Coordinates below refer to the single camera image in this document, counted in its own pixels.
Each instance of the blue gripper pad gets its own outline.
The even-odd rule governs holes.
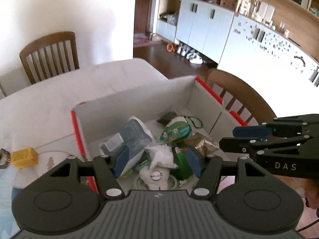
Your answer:
[[[272,129],[264,125],[235,127],[232,131],[234,137],[252,137],[257,139],[267,139],[272,135]]]
[[[127,165],[127,162],[129,161],[129,158],[130,158],[130,150],[128,147],[125,147],[125,149],[120,153],[120,155],[115,160],[115,167],[112,170],[115,178],[120,177],[125,166]]]
[[[192,169],[193,173],[195,174],[195,176],[197,178],[200,178],[203,174],[203,169],[201,166],[201,161],[193,148],[190,148],[190,147],[187,148],[186,160],[189,167]]]

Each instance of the white label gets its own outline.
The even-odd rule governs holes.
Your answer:
[[[106,148],[111,152],[114,149],[118,148],[124,142],[120,133],[116,133],[112,136],[106,143]]]

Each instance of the rug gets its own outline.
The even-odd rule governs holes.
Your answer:
[[[161,41],[151,41],[149,39],[149,36],[147,36],[145,33],[136,33],[134,34],[133,38],[133,48],[136,47],[147,47],[147,46],[154,46],[157,44],[160,44]]]

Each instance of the yellow cube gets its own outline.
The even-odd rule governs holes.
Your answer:
[[[11,164],[16,168],[24,168],[38,164],[37,152],[31,148],[25,148],[11,153]]]

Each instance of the chair backrest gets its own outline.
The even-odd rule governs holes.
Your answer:
[[[64,31],[41,37],[20,52],[20,59],[31,84],[79,69],[75,34]]]
[[[226,110],[236,111],[248,125],[270,122],[276,117],[271,107],[253,88],[230,73],[211,69],[206,83],[224,99]]]

